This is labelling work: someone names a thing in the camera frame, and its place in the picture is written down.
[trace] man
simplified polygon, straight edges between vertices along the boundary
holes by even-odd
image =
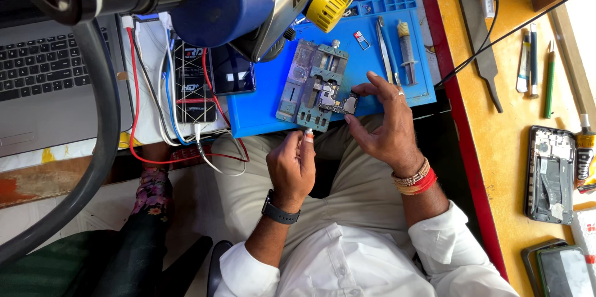
[[[403,90],[367,76],[371,83],[352,89],[376,95],[384,115],[346,115],[346,126],[314,142],[301,131],[285,140],[248,137],[246,173],[216,175],[227,225],[247,240],[220,258],[216,296],[517,296],[416,147]],[[235,147],[221,140],[213,150]],[[324,199],[308,197],[315,151],[341,159]],[[215,162],[228,173],[242,170],[229,159]]]

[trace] blue cable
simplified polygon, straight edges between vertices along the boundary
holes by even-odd
[[[170,30],[168,29],[168,39],[170,38]],[[172,110],[172,100],[170,99],[170,75],[172,74],[172,71],[170,70],[170,60],[168,58],[168,64],[166,66],[166,95],[168,96],[168,106],[170,107],[170,120],[172,121],[172,127],[174,128],[174,133],[176,134],[176,137],[178,138],[178,140],[180,141],[181,144],[183,144],[184,146],[190,146],[191,144],[196,144],[197,141],[190,141],[190,142],[184,142],[183,138],[180,136],[180,133],[178,133],[178,130],[176,129],[176,122],[174,121],[174,110]]]

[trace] black watch strap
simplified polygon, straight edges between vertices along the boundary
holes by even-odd
[[[298,221],[298,217],[300,217],[300,210],[296,214],[289,214],[283,210],[280,210],[271,204],[273,200],[273,190],[269,190],[267,194],[267,198],[265,198],[263,210],[261,213],[270,217],[271,219],[275,220],[278,223],[292,225],[296,221]]]

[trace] man's left hand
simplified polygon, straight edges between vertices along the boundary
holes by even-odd
[[[275,195],[273,205],[294,214],[315,185],[315,148],[312,137],[302,131],[289,133],[267,157],[267,168]]]

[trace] blue silicone mat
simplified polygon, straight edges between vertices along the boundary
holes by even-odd
[[[235,138],[299,127],[275,117],[299,39],[327,45],[331,45],[332,40],[337,39],[340,41],[339,49],[348,52],[350,57],[338,99],[346,97],[351,86],[368,82],[366,77],[368,70],[386,78],[375,28],[379,15],[383,15],[385,24],[389,28],[390,42],[399,65],[403,59],[397,33],[398,20],[408,23],[414,59],[418,61],[414,65],[418,84],[412,87],[404,86],[408,105],[416,106],[436,102],[415,0],[364,0],[353,2],[350,7],[356,7],[358,15],[341,18],[337,26],[327,34],[312,23],[295,25],[295,41],[286,42],[284,50],[273,61],[255,64],[256,91],[228,96],[229,117]],[[362,50],[354,38],[354,33],[357,31],[360,31],[370,43],[370,48]],[[399,68],[399,78],[402,82],[407,81],[403,67]],[[368,96],[360,98],[355,115],[362,116],[382,112],[383,106],[376,97]],[[339,113],[332,115],[332,121],[340,119],[343,119],[343,115]]]

